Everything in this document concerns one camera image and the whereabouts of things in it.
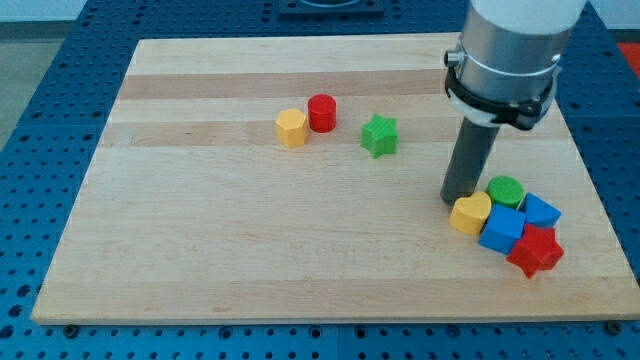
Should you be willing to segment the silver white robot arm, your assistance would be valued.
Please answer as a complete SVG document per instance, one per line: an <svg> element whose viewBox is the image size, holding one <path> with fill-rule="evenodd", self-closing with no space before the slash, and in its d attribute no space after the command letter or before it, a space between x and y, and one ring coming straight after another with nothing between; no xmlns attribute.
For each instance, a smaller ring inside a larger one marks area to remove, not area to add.
<svg viewBox="0 0 640 360"><path fill-rule="evenodd" d="M470 0L445 53L445 93L471 123L532 129L557 90L562 52L585 0Z"/></svg>

